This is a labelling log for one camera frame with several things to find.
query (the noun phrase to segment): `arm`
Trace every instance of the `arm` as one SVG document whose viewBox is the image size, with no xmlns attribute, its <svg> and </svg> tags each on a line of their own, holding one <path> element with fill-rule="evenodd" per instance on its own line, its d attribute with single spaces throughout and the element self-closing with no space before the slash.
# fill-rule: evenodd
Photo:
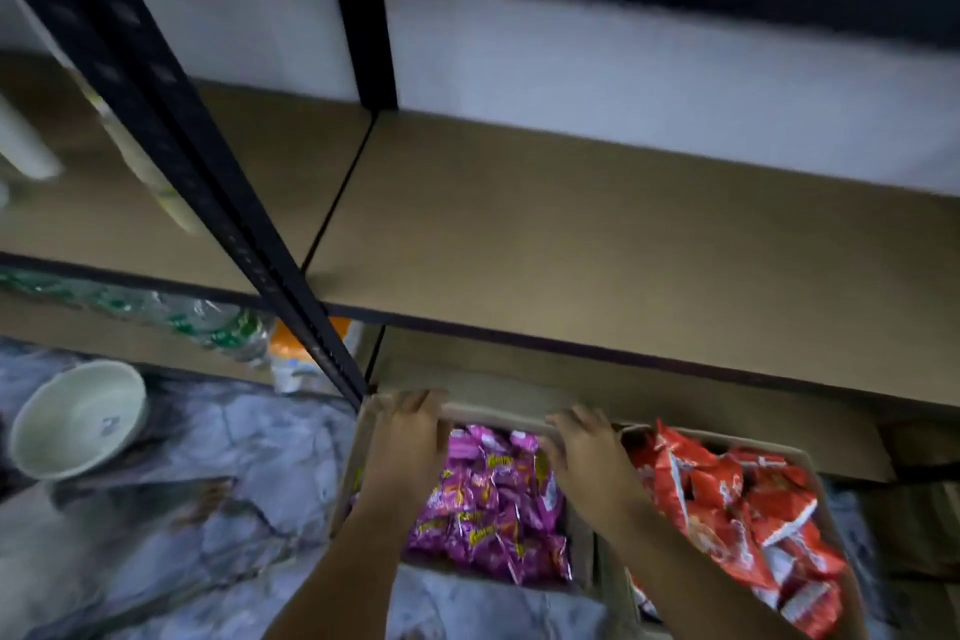
<svg viewBox="0 0 960 640">
<path fill-rule="evenodd" d="M 549 438 L 540 440 L 560 488 L 643 586 L 676 640 L 807 637 L 657 511 L 603 412 L 577 405 L 547 420 L 566 451 Z"/>
<path fill-rule="evenodd" d="M 373 430 L 360 498 L 263 640 L 382 640 L 407 533 L 447 455 L 450 426 L 439 410 L 436 392 L 390 399 Z"/>
</svg>

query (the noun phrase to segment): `person's right hand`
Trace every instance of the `person's right hand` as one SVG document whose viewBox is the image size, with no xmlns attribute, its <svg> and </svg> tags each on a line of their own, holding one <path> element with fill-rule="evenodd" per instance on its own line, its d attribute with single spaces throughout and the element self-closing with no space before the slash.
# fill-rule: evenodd
<svg viewBox="0 0 960 640">
<path fill-rule="evenodd" d="M 597 534 L 614 541 L 650 500 L 610 420 L 600 409 L 577 404 L 546 421 L 565 448 L 564 453 L 548 436 L 539 438 L 559 487 Z"/>
</svg>

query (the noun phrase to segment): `white cylindrical object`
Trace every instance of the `white cylindrical object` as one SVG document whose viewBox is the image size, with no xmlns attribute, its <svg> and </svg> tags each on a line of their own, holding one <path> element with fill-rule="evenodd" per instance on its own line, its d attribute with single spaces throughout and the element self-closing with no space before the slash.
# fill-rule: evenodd
<svg viewBox="0 0 960 640">
<path fill-rule="evenodd" d="M 64 171 L 57 155 L 3 94 L 0 94 L 0 154 L 33 180 L 47 180 Z"/>
</svg>

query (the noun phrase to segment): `plastic bowl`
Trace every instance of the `plastic bowl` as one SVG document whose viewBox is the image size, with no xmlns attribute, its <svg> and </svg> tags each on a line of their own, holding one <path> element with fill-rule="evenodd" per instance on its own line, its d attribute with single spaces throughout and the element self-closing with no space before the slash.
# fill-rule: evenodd
<svg viewBox="0 0 960 640">
<path fill-rule="evenodd" d="M 79 476 L 130 445 L 146 419 L 140 373 L 124 362 L 90 361 L 30 396 L 13 421 L 9 457 L 39 481 Z"/>
</svg>

